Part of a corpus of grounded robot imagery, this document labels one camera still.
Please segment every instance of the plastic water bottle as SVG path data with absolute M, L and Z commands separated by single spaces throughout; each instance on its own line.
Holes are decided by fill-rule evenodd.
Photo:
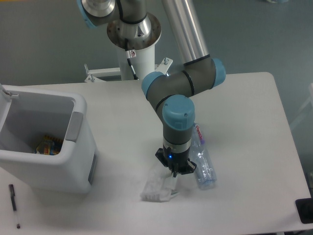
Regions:
M 189 158 L 197 164 L 194 174 L 197 178 L 199 188 L 202 190 L 211 188 L 216 181 L 216 174 L 209 152 L 206 149 L 200 126 L 197 123 L 194 123 L 192 130 Z

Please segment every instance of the cable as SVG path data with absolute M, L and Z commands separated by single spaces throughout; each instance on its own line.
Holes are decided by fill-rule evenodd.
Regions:
M 125 39 L 125 51 L 128 51 L 128 39 Z M 129 67 L 131 67 L 131 70 L 132 70 L 132 73 L 134 76 L 134 80 L 139 80 L 139 78 L 136 75 L 135 69 L 132 65 L 131 59 L 127 58 L 127 62 L 128 62 Z

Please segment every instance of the black object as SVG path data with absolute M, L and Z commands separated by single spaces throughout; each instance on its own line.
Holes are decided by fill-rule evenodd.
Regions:
M 15 203 L 15 199 L 14 199 L 14 197 L 15 197 L 15 191 L 14 191 L 14 186 L 13 186 L 13 185 L 9 185 L 9 191 L 10 191 L 10 197 L 11 197 L 11 202 L 12 202 L 12 208 L 13 208 L 13 211 L 16 212 L 17 209 L 16 209 L 16 203 Z M 16 227 L 17 227 L 18 229 L 21 228 L 19 222 L 16 224 Z
M 313 223 L 313 198 L 303 198 L 295 201 L 300 220 L 303 224 Z
M 191 162 L 189 157 L 189 148 L 182 153 L 172 153 L 171 148 L 159 148 L 156 152 L 156 157 L 165 166 L 168 167 L 173 176 L 177 174 L 185 175 L 193 173 L 197 167 L 194 162 Z

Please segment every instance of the robotic arm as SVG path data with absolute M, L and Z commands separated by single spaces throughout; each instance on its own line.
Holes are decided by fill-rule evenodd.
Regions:
M 195 107 L 189 97 L 223 83 L 226 72 L 220 60 L 210 57 L 192 1 L 162 0 L 162 3 L 179 46 L 184 70 L 170 76 L 152 72 L 143 79 L 142 90 L 163 123 L 163 148 L 157 151 L 156 157 L 176 177 L 178 173 L 193 173 L 197 167 L 189 160 L 195 121 Z M 115 25 L 123 25 L 125 33 L 118 34 L 116 41 L 126 41 L 125 49 L 145 48 L 147 42 L 151 44 L 159 37 L 155 33 L 158 27 L 152 26 L 153 16 L 147 16 L 145 0 L 82 0 L 82 6 L 93 25 L 118 20 Z

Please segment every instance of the white table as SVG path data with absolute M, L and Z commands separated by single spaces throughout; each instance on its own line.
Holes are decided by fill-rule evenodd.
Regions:
M 140 82 L 37 87 L 86 98 L 100 151 L 93 188 L 88 195 L 31 189 L 0 169 L 0 234 L 234 235 L 313 228 L 301 224 L 295 207 L 310 194 L 271 74 L 231 74 L 192 98 L 218 181 L 200 191 L 194 175 L 179 176 L 180 195 L 167 203 L 139 197 L 162 145 L 161 122 Z M 15 186 L 20 230 L 8 184 Z

